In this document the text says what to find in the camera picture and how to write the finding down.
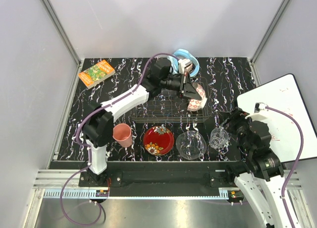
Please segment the orange patterned white bowl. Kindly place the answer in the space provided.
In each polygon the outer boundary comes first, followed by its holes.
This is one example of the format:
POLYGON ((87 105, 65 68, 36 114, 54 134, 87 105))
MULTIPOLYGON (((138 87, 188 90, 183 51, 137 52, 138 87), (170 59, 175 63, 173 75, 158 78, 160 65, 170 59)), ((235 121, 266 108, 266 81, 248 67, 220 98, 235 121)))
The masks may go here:
POLYGON ((201 84, 194 83, 193 86, 196 89, 196 91, 198 92, 198 94, 201 96, 201 100, 191 99, 189 101, 187 110, 190 112, 196 112, 200 109, 203 109, 204 106, 206 105, 206 102, 207 102, 206 92, 203 89, 203 87, 201 86, 201 84))

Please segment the red floral plate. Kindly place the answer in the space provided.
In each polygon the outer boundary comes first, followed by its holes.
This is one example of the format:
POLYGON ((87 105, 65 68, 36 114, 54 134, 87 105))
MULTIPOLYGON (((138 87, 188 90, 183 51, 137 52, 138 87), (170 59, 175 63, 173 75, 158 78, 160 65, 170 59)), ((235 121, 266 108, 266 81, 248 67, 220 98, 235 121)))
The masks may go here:
POLYGON ((169 153, 174 145, 174 135, 164 126, 154 126, 146 131, 143 137, 145 150, 153 156, 169 153))

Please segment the pink plastic cup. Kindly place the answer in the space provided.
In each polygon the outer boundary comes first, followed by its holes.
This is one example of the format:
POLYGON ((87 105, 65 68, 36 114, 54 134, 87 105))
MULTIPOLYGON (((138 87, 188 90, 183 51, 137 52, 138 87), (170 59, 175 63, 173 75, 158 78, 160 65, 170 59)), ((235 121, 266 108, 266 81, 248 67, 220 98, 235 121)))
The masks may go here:
POLYGON ((113 138, 122 147, 128 148, 132 145, 132 131, 127 124, 120 123, 113 128, 113 138))

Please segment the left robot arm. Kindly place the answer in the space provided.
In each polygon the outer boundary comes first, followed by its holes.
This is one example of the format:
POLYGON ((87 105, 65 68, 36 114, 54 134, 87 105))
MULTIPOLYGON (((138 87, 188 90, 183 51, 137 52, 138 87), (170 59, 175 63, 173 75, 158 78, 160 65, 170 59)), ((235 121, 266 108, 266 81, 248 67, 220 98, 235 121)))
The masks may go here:
POLYGON ((106 148, 114 136, 114 122, 123 114, 138 105, 142 105, 161 93, 163 89, 176 92, 183 99, 201 101, 203 97, 197 92, 191 77, 196 76, 200 66, 195 57, 159 53, 160 57, 153 66, 150 60, 146 62, 137 84, 121 95, 97 105, 81 122, 76 141, 83 134, 88 150, 90 181, 95 186, 106 183, 107 169, 106 148))

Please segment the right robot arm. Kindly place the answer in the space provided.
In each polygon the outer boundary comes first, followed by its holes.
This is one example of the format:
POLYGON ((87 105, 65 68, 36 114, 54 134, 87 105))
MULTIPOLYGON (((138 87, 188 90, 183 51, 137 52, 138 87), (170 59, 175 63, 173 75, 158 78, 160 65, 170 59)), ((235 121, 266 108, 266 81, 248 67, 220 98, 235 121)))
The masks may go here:
POLYGON ((287 178, 280 159, 270 148, 271 134, 263 116, 236 108, 221 112, 219 125, 237 137, 237 147, 245 156, 245 161, 227 167, 226 183, 243 193, 262 228, 299 228, 286 194, 287 178))

